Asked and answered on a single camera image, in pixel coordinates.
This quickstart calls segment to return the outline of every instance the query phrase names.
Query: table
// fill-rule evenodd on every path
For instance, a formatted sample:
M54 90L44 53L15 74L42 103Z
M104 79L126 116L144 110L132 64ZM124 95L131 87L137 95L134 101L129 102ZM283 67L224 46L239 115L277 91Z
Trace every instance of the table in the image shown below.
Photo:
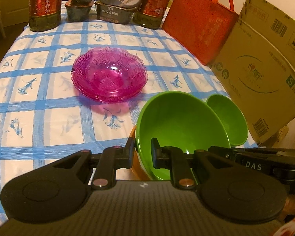
M95 8L87 22L66 18L63 3L57 28L36 33L26 26L0 64L0 191L12 178L81 149L123 146L143 105L161 91L204 101L213 93L227 95L212 71L161 29L96 20ZM98 46L123 48L143 60L148 82L142 93L102 104L77 92L73 62ZM256 146L250 135L244 146ZM0 204L0 225L5 220Z

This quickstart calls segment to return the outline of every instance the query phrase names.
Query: green plastic bowl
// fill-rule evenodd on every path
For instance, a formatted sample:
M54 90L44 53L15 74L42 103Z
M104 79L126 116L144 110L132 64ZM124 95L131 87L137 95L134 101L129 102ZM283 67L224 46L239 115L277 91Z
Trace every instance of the green plastic bowl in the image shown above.
M153 167L153 137L161 146L179 147L190 154L212 145L230 147L226 130L213 110L202 100L180 91L166 91L151 98L142 108L136 126L136 148L146 172L154 179L169 180L169 170Z
M228 97L219 94L211 95L206 103L222 121L231 146L243 145L248 138L248 126L238 106Z

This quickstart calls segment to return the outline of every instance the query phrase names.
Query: pink glass bowl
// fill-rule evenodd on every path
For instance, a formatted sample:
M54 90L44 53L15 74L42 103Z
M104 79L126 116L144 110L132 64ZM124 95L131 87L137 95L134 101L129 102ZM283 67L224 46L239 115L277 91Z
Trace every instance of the pink glass bowl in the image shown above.
M93 48L73 63L72 81L84 96L106 103L140 93L148 80L143 61L119 48Z

